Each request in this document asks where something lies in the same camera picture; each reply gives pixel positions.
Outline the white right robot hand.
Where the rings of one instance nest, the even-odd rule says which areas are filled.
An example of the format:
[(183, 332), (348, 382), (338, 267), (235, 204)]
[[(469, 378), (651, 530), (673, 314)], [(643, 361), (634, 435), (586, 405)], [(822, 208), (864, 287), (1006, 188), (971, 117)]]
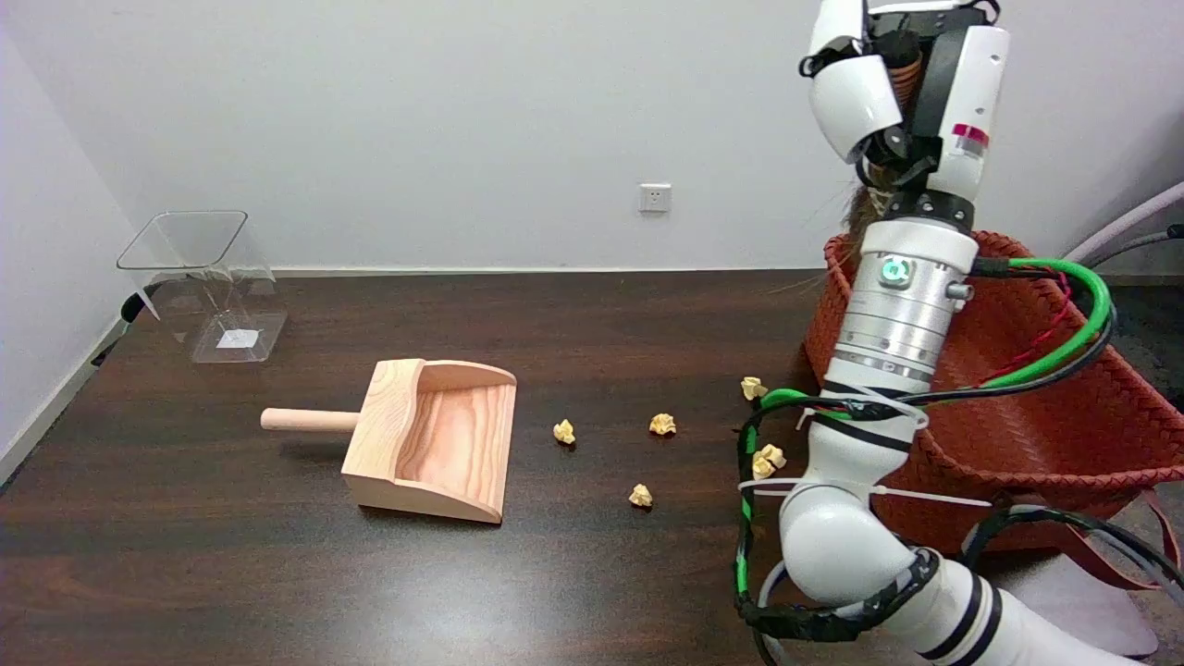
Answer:
[(824, 1), (798, 71), (821, 134), (884, 218), (969, 231), (1010, 36), (997, 1)]

